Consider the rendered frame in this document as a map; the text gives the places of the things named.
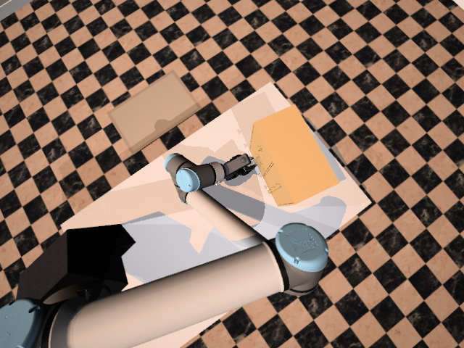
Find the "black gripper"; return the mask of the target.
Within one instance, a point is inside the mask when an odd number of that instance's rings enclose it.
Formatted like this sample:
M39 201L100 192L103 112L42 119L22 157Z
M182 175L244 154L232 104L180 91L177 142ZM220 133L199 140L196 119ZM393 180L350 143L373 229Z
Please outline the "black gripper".
M230 161L236 159L236 158L239 157L239 156L241 156L241 155L238 154L238 155L236 155L235 157L232 157L232 159L230 159L229 161L227 161L225 164L229 163ZM225 164L224 164L224 165L225 165ZM221 165L222 165L222 164L221 164ZM247 175L248 173L250 173L250 172L251 172L254 168L256 168L256 166L257 166L256 164L251 165L251 166L249 166L249 167L246 166L246 167L243 167L242 169L236 171L235 173L233 173L233 174L231 174L231 175L226 175L226 169L225 169L224 165L222 165L222 167L223 167L224 175L225 175L225 176L224 176L224 179L226 179L226 181L229 181L229 180L231 180L231 179L236 178L239 174L240 174L240 175ZM224 180L224 179L223 179L223 180Z

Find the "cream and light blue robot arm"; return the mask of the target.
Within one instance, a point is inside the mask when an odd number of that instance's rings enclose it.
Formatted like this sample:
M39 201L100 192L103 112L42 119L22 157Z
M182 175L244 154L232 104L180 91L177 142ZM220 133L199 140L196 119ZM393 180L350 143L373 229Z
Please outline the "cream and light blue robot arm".
M289 223L267 240L203 190L223 182L219 162L173 153L164 167L179 199L240 251L115 294L89 281L44 302L17 299L0 309L0 348L132 348L278 292L317 288L328 263L320 232Z

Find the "light wooden chest of drawers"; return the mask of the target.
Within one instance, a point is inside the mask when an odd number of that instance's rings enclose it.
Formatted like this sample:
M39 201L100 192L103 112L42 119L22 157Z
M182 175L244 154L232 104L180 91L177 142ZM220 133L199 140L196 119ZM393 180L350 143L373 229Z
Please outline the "light wooden chest of drawers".
M282 109L252 125L258 132L272 164L275 165L290 197L298 204L339 184L296 105Z

